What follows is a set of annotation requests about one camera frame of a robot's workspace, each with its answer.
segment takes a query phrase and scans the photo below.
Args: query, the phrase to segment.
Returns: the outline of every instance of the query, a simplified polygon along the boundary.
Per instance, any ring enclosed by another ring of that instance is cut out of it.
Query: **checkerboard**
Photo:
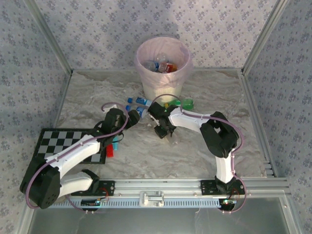
[[[75,144],[90,129],[44,128],[39,136],[33,157],[46,158]],[[106,150],[86,158],[83,164],[105,164]]]

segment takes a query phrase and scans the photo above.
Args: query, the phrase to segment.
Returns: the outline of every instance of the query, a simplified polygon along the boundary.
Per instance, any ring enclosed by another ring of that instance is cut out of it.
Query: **floral wallpaper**
[[[67,79],[22,0],[0,3],[0,233],[15,233],[20,182]]]
[[[74,69],[129,68],[145,40],[170,35],[196,67],[242,67],[276,0],[37,0]]]
[[[312,2],[291,0],[251,72],[279,176],[312,233]]]

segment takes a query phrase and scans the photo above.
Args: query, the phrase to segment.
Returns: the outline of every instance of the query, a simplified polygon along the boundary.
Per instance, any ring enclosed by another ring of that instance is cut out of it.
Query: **green bottle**
[[[191,109],[194,108],[193,100],[190,98],[184,99],[182,101],[182,103],[183,103],[182,108],[184,110],[190,111]],[[165,107],[167,108],[167,106],[169,106],[169,105],[179,106],[179,105],[181,105],[181,102],[179,100],[172,100],[172,101],[168,102],[168,105],[165,104]]]

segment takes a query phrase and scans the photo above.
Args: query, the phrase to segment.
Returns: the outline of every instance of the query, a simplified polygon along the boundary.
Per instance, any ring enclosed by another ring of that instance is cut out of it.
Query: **metal bracket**
[[[115,191],[115,181],[113,180],[100,180],[98,183],[98,188],[91,192],[87,191],[79,191],[72,193],[71,196],[113,196]]]
[[[141,207],[163,207],[164,193],[162,191],[142,191],[139,204]]]
[[[233,190],[237,190],[240,195],[244,195],[244,187],[239,180],[233,181],[232,185],[226,191],[220,191],[217,188],[216,181],[214,179],[207,179],[200,181],[201,194],[204,195],[231,195]]]

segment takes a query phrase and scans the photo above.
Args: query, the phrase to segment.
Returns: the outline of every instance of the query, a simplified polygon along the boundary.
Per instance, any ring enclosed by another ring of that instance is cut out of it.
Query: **wallpaper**
[[[148,38],[185,43],[196,67],[242,67],[276,0],[37,0],[74,69],[129,68]]]
[[[312,2],[291,0],[248,75],[279,176],[312,233]]]
[[[42,127],[50,127],[66,79],[22,0],[0,1],[0,233],[15,233],[19,191]]]

